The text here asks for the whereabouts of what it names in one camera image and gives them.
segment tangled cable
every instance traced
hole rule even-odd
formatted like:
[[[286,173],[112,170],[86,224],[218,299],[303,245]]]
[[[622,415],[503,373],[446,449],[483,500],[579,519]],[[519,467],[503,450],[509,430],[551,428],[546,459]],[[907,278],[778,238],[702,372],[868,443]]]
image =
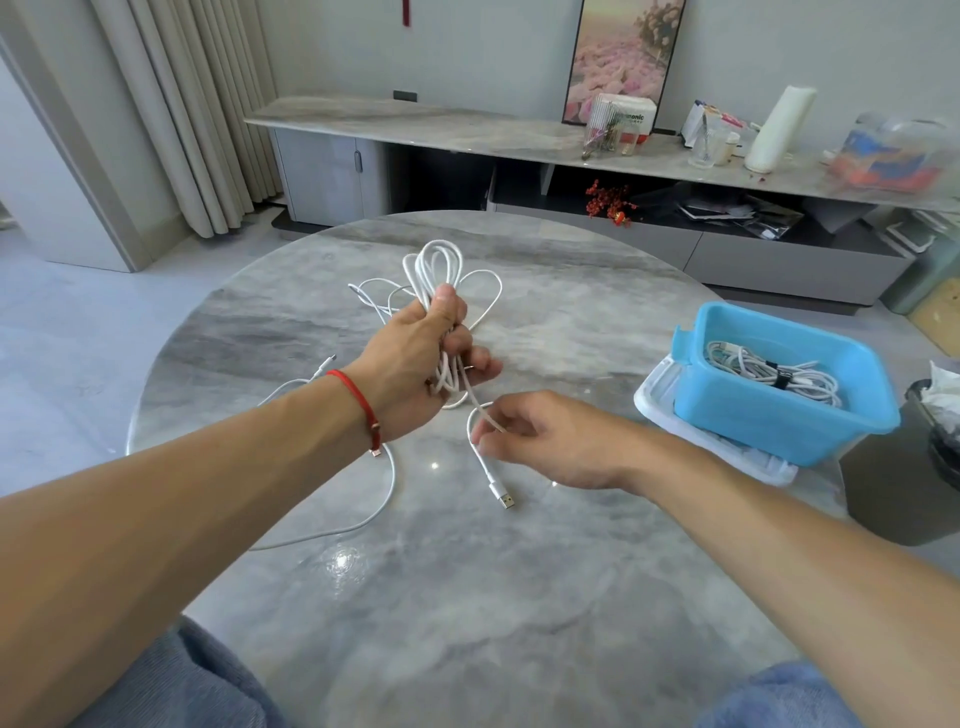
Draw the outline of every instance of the tangled cable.
[[[785,366],[762,359],[746,347],[726,341],[711,341],[707,344],[707,361],[724,372],[785,389],[808,400],[825,402],[833,407],[843,406],[843,401],[837,394],[840,385],[836,378],[814,369],[819,361]]]
[[[445,272],[443,279],[438,278],[438,265],[441,262],[441,258],[445,263]],[[431,240],[418,254],[408,254],[403,257],[403,272],[407,275],[407,279],[410,281],[408,285],[400,285],[393,280],[384,279],[384,278],[372,278],[366,279],[355,285],[353,283],[348,283],[348,288],[353,291],[357,297],[360,299],[361,303],[372,308],[376,315],[380,318],[380,322],[384,325],[390,320],[391,316],[397,313],[400,309],[394,307],[394,295],[400,291],[406,293],[409,296],[413,296],[420,300],[420,303],[423,305],[424,310],[430,309],[430,302],[433,300],[434,294],[437,292],[437,286],[441,283],[449,283],[454,288],[460,285],[463,281],[468,279],[470,276],[474,276],[478,273],[487,273],[493,276],[496,279],[496,282],[499,286],[496,296],[493,297],[493,301],[483,313],[474,321],[472,324],[468,325],[467,328],[473,330],[476,328],[477,324],[483,321],[484,317],[490,313],[490,309],[493,308],[493,305],[499,301],[500,295],[503,293],[503,280],[491,270],[479,269],[475,271],[470,271],[467,274],[463,274],[464,270],[464,256],[460,252],[460,249],[457,248],[453,243],[448,240]],[[377,303],[373,300],[371,295],[364,290],[364,286],[370,283],[383,282],[393,286],[390,294],[387,296],[387,301],[383,305]],[[329,356],[324,360],[324,363],[320,365],[316,372],[313,373],[309,379],[300,378],[300,379],[290,379],[289,381],[283,382],[278,386],[273,392],[270,393],[260,404],[257,406],[262,406],[267,402],[276,399],[287,387],[294,384],[309,384],[315,379],[324,375],[326,369],[330,366],[334,359],[336,359],[336,354]],[[443,409],[452,409],[453,407],[458,406],[463,403],[464,400],[470,398],[474,404],[474,409],[470,412],[467,417],[467,436],[469,439],[470,424],[473,421],[473,415],[477,412],[486,419],[491,425],[496,427],[501,432],[504,431],[503,427],[496,422],[490,415],[486,412],[486,407],[489,407],[492,403],[487,402],[481,404],[476,395],[473,392],[473,388],[470,386],[469,379],[467,377],[467,367],[464,366],[464,362],[459,356],[454,359],[446,354],[446,352],[441,352],[440,363],[437,365],[437,370],[434,372],[434,383],[433,383],[433,393],[437,394],[440,391],[444,390],[449,393],[459,393],[460,384],[463,382],[464,389],[466,390],[464,394],[455,401],[449,401],[444,405]],[[504,508],[510,508],[514,505],[514,500],[511,498],[510,494],[503,488],[503,486],[496,480],[495,477],[491,474],[490,470],[487,468],[487,464],[484,462],[483,458],[480,456],[480,453],[477,451],[477,448],[470,443],[470,447],[473,448],[473,452],[476,454],[477,459],[480,461],[480,465],[484,469],[484,473],[487,474],[487,479],[490,482],[490,488],[493,491],[493,494],[500,500]],[[355,523],[354,525],[347,526],[345,528],[335,528],[329,531],[321,531],[319,533],[311,533],[307,536],[300,536],[296,539],[289,539],[287,541],[281,541],[276,544],[267,544],[265,546],[252,546],[249,548],[249,551],[266,551],[271,548],[280,548],[281,546],[290,546],[292,544],[301,544],[304,541],[312,541],[314,539],[320,539],[325,536],[337,536],[342,533],[349,533],[350,531],[355,531],[358,528],[363,528],[373,519],[380,515],[384,508],[387,507],[387,503],[390,502],[390,499],[394,495],[396,490],[396,462],[394,460],[394,454],[390,450],[390,447],[386,444],[382,445],[381,448],[384,452],[387,453],[387,459],[390,461],[390,488],[387,491],[387,496],[384,497],[383,502],[380,503],[379,507],[373,511],[369,516]]]
[[[438,276],[441,261],[445,264],[444,275],[442,277]],[[400,291],[406,293],[408,296],[419,299],[423,305],[423,309],[429,310],[430,302],[433,301],[434,294],[437,292],[437,286],[441,283],[449,283],[454,288],[457,288],[470,276],[475,276],[478,273],[489,274],[496,279],[499,288],[491,304],[487,306],[476,321],[467,326],[468,329],[473,330],[484,320],[487,314],[490,313],[493,305],[500,300],[500,295],[503,293],[503,280],[493,271],[484,268],[470,271],[465,275],[463,271],[464,254],[460,252],[460,249],[456,245],[449,240],[431,240],[423,246],[423,249],[419,253],[410,253],[403,257],[403,272],[407,275],[408,285],[400,285],[390,279],[374,278],[366,279],[358,285],[349,283],[348,288],[357,295],[363,304],[370,306],[376,311],[377,316],[380,317],[380,321],[386,325],[390,317],[399,311],[399,308],[394,308],[393,300],[394,294]],[[364,290],[365,285],[374,282],[389,283],[394,287],[390,295],[387,296],[387,302],[384,305],[375,302],[370,294]],[[433,393],[437,394],[442,390],[446,390],[446,392],[450,394],[459,394],[461,381],[463,381],[463,389],[466,391],[458,400],[449,401],[445,404],[444,409],[453,409],[469,398],[470,401],[473,402],[473,406],[480,411],[480,416],[502,432],[503,427],[487,414],[486,409],[480,404],[476,394],[473,392],[473,387],[470,386],[467,377],[467,368],[464,366],[461,358],[457,356],[451,360],[446,352],[441,352],[440,363],[434,372]]]

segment plastic bag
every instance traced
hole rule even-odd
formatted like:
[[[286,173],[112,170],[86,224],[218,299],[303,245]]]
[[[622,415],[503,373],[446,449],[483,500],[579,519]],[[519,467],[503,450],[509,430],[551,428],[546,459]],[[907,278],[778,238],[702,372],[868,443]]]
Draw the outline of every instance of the plastic bag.
[[[960,374],[930,362],[930,386],[921,391],[920,401],[943,428],[955,447],[960,444]]]

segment usb connector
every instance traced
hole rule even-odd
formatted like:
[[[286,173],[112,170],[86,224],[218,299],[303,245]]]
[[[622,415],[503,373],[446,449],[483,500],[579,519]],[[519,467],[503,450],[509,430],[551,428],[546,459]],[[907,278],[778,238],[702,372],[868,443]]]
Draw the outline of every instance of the usb connector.
[[[507,493],[507,489],[503,487],[503,484],[499,480],[490,478],[490,489],[504,508],[514,507],[513,497]]]

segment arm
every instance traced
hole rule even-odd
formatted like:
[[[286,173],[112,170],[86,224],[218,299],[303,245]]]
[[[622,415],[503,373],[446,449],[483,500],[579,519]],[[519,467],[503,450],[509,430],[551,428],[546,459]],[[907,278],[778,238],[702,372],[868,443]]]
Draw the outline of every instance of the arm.
[[[448,286],[412,303],[345,368],[391,440],[443,404],[424,382],[441,340],[502,365],[457,326]],[[60,726],[112,685],[200,591],[370,447],[332,376],[157,448],[0,498],[0,725]]]
[[[489,410],[484,455],[622,488],[672,516],[870,728],[956,725],[960,582],[661,430],[550,392]]]

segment blue plastic basket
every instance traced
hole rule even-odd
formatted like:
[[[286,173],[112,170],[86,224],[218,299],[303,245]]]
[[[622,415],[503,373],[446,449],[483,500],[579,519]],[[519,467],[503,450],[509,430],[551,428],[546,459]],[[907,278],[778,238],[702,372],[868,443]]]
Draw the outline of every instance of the blue plastic basket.
[[[779,364],[816,359],[840,384],[842,407],[724,372],[705,358],[707,344],[726,341]],[[685,365],[674,412],[701,429],[782,457],[814,465],[866,433],[900,424],[883,364],[870,347],[846,336],[730,305],[705,303],[692,331],[673,334],[671,355]]]

